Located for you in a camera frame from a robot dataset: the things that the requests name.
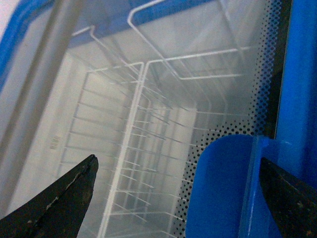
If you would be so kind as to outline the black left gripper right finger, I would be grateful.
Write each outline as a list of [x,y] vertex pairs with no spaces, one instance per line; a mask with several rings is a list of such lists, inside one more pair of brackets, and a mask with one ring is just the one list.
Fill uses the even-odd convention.
[[317,190],[269,159],[261,158],[260,185],[284,238],[317,236]]

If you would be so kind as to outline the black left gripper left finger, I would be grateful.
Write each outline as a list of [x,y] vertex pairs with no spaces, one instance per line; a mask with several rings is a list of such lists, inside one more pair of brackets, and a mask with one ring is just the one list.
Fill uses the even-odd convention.
[[1,219],[2,238],[75,238],[90,202],[99,163],[92,154]]

